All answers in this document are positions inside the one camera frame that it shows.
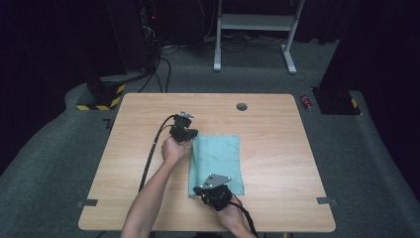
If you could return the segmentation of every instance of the white metal stand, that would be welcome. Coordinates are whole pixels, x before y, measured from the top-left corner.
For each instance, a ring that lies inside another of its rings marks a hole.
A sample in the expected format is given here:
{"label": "white metal stand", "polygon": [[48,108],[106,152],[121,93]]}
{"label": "white metal stand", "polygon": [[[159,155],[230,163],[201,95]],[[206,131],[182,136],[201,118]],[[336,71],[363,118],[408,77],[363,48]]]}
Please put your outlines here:
{"label": "white metal stand", "polygon": [[214,54],[214,70],[222,69],[221,39],[222,29],[237,30],[261,30],[261,31],[284,31],[289,32],[286,45],[281,45],[287,69],[290,74],[296,73],[293,59],[290,55],[290,47],[299,23],[300,13],[302,12],[305,0],[299,0],[296,13],[293,16],[273,16],[273,15],[245,15],[245,14],[222,14],[222,2],[219,0],[217,18],[216,49]]}

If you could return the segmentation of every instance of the gray carpet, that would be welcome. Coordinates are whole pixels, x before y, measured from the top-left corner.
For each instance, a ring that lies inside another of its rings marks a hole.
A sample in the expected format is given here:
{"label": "gray carpet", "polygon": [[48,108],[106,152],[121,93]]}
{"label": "gray carpet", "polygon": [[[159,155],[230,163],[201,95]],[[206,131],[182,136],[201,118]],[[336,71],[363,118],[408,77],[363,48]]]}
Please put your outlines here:
{"label": "gray carpet", "polygon": [[[307,112],[298,103],[299,112],[327,195],[338,201],[332,206],[337,229],[294,237],[420,237],[419,203],[381,143],[363,96],[351,92],[363,111],[361,116],[322,115],[317,108],[311,87],[319,85],[337,44],[294,43],[291,52],[299,72],[290,75],[275,43],[249,45],[234,54],[223,52],[221,72],[213,71],[211,50],[165,49],[172,69],[168,91],[289,93],[297,102],[300,95],[308,95],[314,111]],[[163,84],[167,70],[162,61],[157,73]],[[137,92],[145,82],[129,82],[124,93]],[[113,120],[118,108],[76,110],[84,86],[67,93],[67,109],[22,148],[0,178],[1,238],[94,238],[99,234],[78,228],[81,208],[76,204],[87,196],[109,136],[104,119]],[[144,92],[159,92],[155,77]],[[167,237],[175,235],[166,232]],[[103,237],[119,237],[119,232]]]}

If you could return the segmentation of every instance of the light blue cloth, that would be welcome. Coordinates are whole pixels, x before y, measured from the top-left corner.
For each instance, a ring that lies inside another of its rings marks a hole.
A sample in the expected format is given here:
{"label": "light blue cloth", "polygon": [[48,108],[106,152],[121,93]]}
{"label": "light blue cloth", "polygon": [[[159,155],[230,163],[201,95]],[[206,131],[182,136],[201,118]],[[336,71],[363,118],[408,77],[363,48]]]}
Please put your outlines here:
{"label": "light blue cloth", "polygon": [[204,183],[210,174],[230,177],[226,185],[233,194],[243,195],[241,176],[240,137],[236,135],[198,135],[192,141],[189,165],[188,195],[195,195],[194,188]]}

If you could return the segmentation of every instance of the person's arm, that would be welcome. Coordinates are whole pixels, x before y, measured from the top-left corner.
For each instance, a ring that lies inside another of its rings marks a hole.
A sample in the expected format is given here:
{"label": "person's arm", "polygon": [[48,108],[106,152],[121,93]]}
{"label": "person's arm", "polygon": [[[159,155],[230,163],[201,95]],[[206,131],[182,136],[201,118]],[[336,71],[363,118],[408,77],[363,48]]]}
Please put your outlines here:
{"label": "person's arm", "polygon": [[121,232],[122,238],[149,237],[158,217],[170,174],[178,161],[188,154],[190,148],[190,141],[177,144],[169,137],[163,142],[161,146],[163,163],[133,201]]}
{"label": "person's arm", "polygon": [[[239,204],[239,201],[232,197],[231,202]],[[228,204],[220,211],[216,211],[220,223],[228,229],[236,238],[256,238],[251,230],[245,225],[244,213],[239,207]]]}

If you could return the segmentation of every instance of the red object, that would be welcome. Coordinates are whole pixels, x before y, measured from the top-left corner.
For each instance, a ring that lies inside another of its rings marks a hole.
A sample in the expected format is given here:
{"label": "red object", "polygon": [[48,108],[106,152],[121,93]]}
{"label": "red object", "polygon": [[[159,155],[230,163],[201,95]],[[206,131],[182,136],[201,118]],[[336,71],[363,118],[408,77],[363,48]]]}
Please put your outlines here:
{"label": "red object", "polygon": [[313,107],[312,107],[312,103],[311,101],[309,101],[308,96],[303,95],[300,97],[300,101],[302,102],[303,107],[305,108],[306,111],[312,111]]}

